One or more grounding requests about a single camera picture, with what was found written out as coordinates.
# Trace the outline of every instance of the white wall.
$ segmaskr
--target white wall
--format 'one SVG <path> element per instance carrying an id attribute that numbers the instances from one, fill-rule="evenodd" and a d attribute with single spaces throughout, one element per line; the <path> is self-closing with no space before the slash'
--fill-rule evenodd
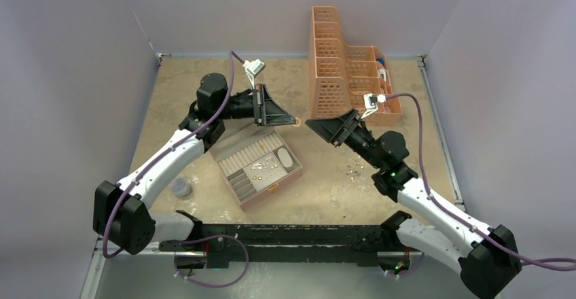
<path id="1" fill-rule="evenodd" d="M 576 0 L 460 0 L 427 69 L 466 207 L 529 257 L 576 257 Z M 526 267 L 505 298 L 573 298 Z"/>
<path id="2" fill-rule="evenodd" d="M 0 0 L 0 298 L 78 298 L 156 74 L 127 0 Z"/>
<path id="3" fill-rule="evenodd" d="M 426 54 L 458 0 L 132 0 L 157 52 L 305 56 L 313 5 L 339 8 L 352 45 Z"/>

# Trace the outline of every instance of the beige table surface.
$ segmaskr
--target beige table surface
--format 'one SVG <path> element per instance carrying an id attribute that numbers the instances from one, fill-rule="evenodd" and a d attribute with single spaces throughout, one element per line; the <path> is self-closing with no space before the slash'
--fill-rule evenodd
<path id="1" fill-rule="evenodd" d="M 266 84 L 272 98 L 304 122 L 308 117 L 306 60 L 267 59 L 265 62 L 266 69 L 258 76 L 257 82 Z M 393 90 L 411 92 L 422 105 L 424 161 L 431 187 L 453 201 L 444 153 L 418 65 L 414 60 L 390 60 L 388 64 Z M 162 61 L 130 171 L 142 165 L 166 143 L 187 114 L 190 103 L 196 99 L 200 79 L 213 72 L 228 77 L 228 61 L 188 58 Z M 235 75 L 234 92 L 248 88 L 239 64 L 236 64 Z M 411 155 L 405 162 L 419 173 L 416 108 L 410 99 L 402 99 L 401 104 L 403 117 L 393 129 L 406 138 Z M 206 154 L 180 174 L 191 182 L 192 194 L 181 200 L 166 189 L 151 211 L 168 213 L 181 209 L 206 223 L 245 224 L 380 224 L 399 209 L 410 212 L 378 193 L 370 178 L 375 170 L 368 164 L 363 165 L 362 174 L 354 180 L 346 175 L 349 170 L 347 164 L 358 158 L 347 146 L 334 148 L 304 124 L 300 127 L 276 127 L 276 130 L 301 162 L 304 174 L 274 196 L 242 211 L 216 162 Z M 372 127 L 372 130 L 378 137 L 389 128 Z"/>

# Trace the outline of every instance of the metal part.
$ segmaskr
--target metal part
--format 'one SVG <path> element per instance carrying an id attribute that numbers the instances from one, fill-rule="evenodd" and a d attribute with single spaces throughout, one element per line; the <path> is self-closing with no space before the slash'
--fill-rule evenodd
<path id="1" fill-rule="evenodd" d="M 105 260 L 106 259 L 101 253 L 94 253 L 92 256 L 92 261 L 90 262 L 88 275 L 86 276 L 86 282 L 84 283 L 82 294 L 80 294 L 80 299 L 93 299 L 96 297 L 96 292 L 98 291 L 98 285 L 104 269 L 101 268 L 101 266 L 104 266 Z"/>
<path id="2" fill-rule="evenodd" d="M 452 158 L 450 157 L 450 150 L 448 149 L 448 144 L 446 143 L 446 137 L 444 136 L 442 123 L 440 122 L 440 117 L 438 116 L 438 110 L 436 109 L 434 96 L 432 95 L 432 91 L 430 89 L 428 75 L 426 74 L 426 64 L 422 57 L 420 57 L 419 59 L 420 60 L 418 60 L 418 67 L 420 68 L 420 74 L 422 75 L 422 80 L 424 81 L 424 86 L 426 88 L 426 95 L 428 96 L 428 101 L 430 102 L 430 108 L 432 110 L 434 122 L 436 123 L 436 131 L 438 133 L 438 139 L 440 140 L 440 145 L 442 146 L 442 152 L 444 153 L 446 168 L 448 169 L 448 176 L 450 177 L 450 181 L 452 183 L 452 191 L 454 192 L 454 204 L 460 204 L 464 206 L 464 200 L 462 199 L 460 186 L 458 186 L 458 180 L 456 179 L 456 173 L 454 172 L 454 165 L 452 164 Z"/>

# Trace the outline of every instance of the purple cable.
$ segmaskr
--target purple cable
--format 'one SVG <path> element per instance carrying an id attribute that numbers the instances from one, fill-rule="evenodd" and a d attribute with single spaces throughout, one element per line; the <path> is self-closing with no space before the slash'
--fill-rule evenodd
<path id="1" fill-rule="evenodd" d="M 519 260 L 524 261 L 522 263 L 523 266 L 535 265 L 538 267 L 546 268 L 548 270 L 557 270 L 560 272 L 570 272 L 570 271 L 576 270 L 576 259 L 575 258 L 543 258 L 540 260 L 533 260 L 531 258 L 522 256 L 522 255 L 500 245 L 497 241 L 490 238 L 487 234 L 484 234 L 482 231 L 478 230 L 477 228 L 474 228 L 473 225 L 470 224 L 465 219 L 461 219 L 456 214 L 453 214 L 451 211 L 447 210 L 445 207 L 442 206 L 442 204 L 440 204 L 438 202 L 438 200 L 436 200 L 436 198 L 434 198 L 434 196 L 430 196 L 431 195 L 430 186 L 428 185 L 428 178 L 426 177 L 426 172 L 424 170 L 424 160 L 422 159 L 422 143 L 423 143 L 422 138 L 423 138 L 423 133 L 424 133 L 423 128 L 422 128 L 422 125 L 423 125 L 423 123 L 422 123 L 422 109 L 420 108 L 420 103 L 418 102 L 418 99 L 416 99 L 416 97 L 410 93 L 392 94 L 390 96 L 386 96 L 386 99 L 391 100 L 391 99 L 401 97 L 401 96 L 410 97 L 414 101 L 414 103 L 416 104 L 416 109 L 418 110 L 418 128 L 419 128 L 419 132 L 418 132 L 418 165 L 420 165 L 420 172 L 422 173 L 422 181 L 424 182 L 424 189 L 426 190 L 426 193 L 428 194 L 428 196 L 432 200 L 432 202 L 440 210 L 442 210 L 444 213 L 448 214 L 450 217 L 452 217 L 456 221 L 464 224 L 468 229 L 474 230 L 474 232 L 478 233 L 482 238 L 486 239 L 489 243 L 493 244 L 496 248 L 500 249 L 501 251 L 504 251 L 508 255 L 511 255 L 515 258 L 518 258 Z M 557 265 L 552 265 L 552 264 L 545 264 L 548 262 L 571 263 L 571 265 L 570 266 L 557 266 Z"/>
<path id="2" fill-rule="evenodd" d="M 183 137 L 182 139 L 180 139 L 179 141 L 174 143 L 173 148 L 176 148 L 176 147 L 182 145 L 188 139 L 191 139 L 192 137 L 196 136 L 196 134 L 198 134 L 200 131 L 204 130 L 207 126 L 209 126 L 212 122 L 214 122 L 214 120 L 216 120 L 216 118 L 218 118 L 220 113 L 224 110 L 224 107 L 226 106 L 226 103 L 228 102 L 228 99 L 230 98 L 230 94 L 232 93 L 232 87 L 234 86 L 234 59 L 232 58 L 232 52 L 230 52 L 228 54 L 228 60 L 230 61 L 230 85 L 228 86 L 228 91 L 226 92 L 226 96 L 224 97 L 224 101 L 222 101 L 222 104 L 220 105 L 218 110 L 216 110 L 214 115 L 210 117 L 210 119 L 208 119 L 204 124 L 202 124 L 202 126 L 200 126 L 200 128 L 191 132 L 188 136 Z M 103 239 L 103 243 L 102 243 L 102 251 L 103 251 L 104 258 L 112 258 L 122 251 L 122 248 L 119 248 L 117 251 L 114 251 L 113 253 L 108 253 L 108 240 L 110 237 L 110 230 L 112 229 L 112 223 L 114 221 L 114 217 L 116 216 L 116 213 L 118 213 L 118 210 L 120 209 L 120 206 L 124 202 L 124 199 L 128 196 L 130 191 L 136 186 L 136 183 L 138 181 L 140 181 L 144 177 L 144 175 L 146 175 L 146 173 L 148 171 L 150 171 L 150 169 L 152 169 L 152 167 L 156 163 L 158 163 L 161 159 L 163 159 L 163 157 L 165 157 L 170 152 L 171 152 L 171 149 L 166 148 L 162 153 L 158 154 L 158 156 L 156 156 L 152 161 L 150 161 L 149 164 L 144 166 L 142 171 L 140 171 L 140 173 L 138 173 L 136 175 L 136 178 L 134 179 L 134 181 L 130 182 L 130 184 L 126 187 L 126 189 L 122 192 L 122 194 L 118 198 L 118 201 L 116 201 L 116 204 L 114 205 L 114 208 L 112 208 L 112 212 L 110 213 L 110 216 L 108 217 L 108 221 L 106 222 L 106 228 L 104 229 L 104 239 Z"/>
<path id="3" fill-rule="evenodd" d="M 204 283 L 204 282 L 201 282 L 201 281 L 197 281 L 197 280 L 194 280 L 194 279 L 191 279 L 191 278 L 189 278 L 189 277 L 186 277 L 186 276 L 182 275 L 182 273 L 180 273 L 180 272 L 178 271 L 178 264 L 176 263 L 176 257 L 174 257 L 174 269 L 176 270 L 176 275 L 175 275 L 175 276 L 178 276 L 178 277 L 180 277 L 181 279 L 183 279 L 183 280 L 185 280 L 185 281 L 188 281 L 188 282 L 191 282 L 191 283 L 194 283 L 194 284 L 197 284 L 197 285 L 201 285 L 201 286 L 203 286 L 203 287 L 209 287 L 209 288 L 212 288 L 212 289 L 220 289 L 220 288 L 223 288 L 223 287 L 229 287 L 229 286 L 231 286 L 231 285 L 234 285 L 234 284 L 238 283 L 238 282 L 244 277 L 244 275 L 246 274 L 246 272 L 248 271 L 248 267 L 250 267 L 250 260 L 249 260 L 249 257 L 248 257 L 248 249 L 247 249 L 246 246 L 244 246 L 244 244 L 243 244 L 242 242 L 240 242 L 238 239 L 234 238 L 233 236 L 228 236 L 228 235 L 225 235 L 225 234 L 220 234 L 220 235 L 217 235 L 217 236 L 207 236 L 206 238 L 202 238 L 202 239 L 198 239 L 198 240 L 193 240 L 193 241 L 175 241 L 175 242 L 176 242 L 176 243 L 180 243 L 180 244 L 182 244 L 182 245 L 193 245 L 194 243 L 202 243 L 202 242 L 204 242 L 204 241 L 208 241 L 208 240 L 212 240 L 212 239 L 217 239 L 217 238 L 227 238 L 227 239 L 236 241 L 236 242 L 240 245 L 240 247 L 242 248 L 242 251 L 244 252 L 244 256 L 246 257 L 246 264 L 245 264 L 245 266 L 244 266 L 244 270 L 242 271 L 242 273 L 240 273 L 240 276 L 239 276 L 239 277 L 237 277 L 235 280 L 233 280 L 233 281 L 231 281 L 231 282 L 224 283 L 224 284 L 210 284 L 210 283 Z"/>
<path id="4" fill-rule="evenodd" d="M 244 59 L 242 59 L 239 55 L 237 55 L 234 51 L 230 51 L 230 53 L 236 58 L 236 60 L 240 61 L 241 64 L 244 64 Z"/>

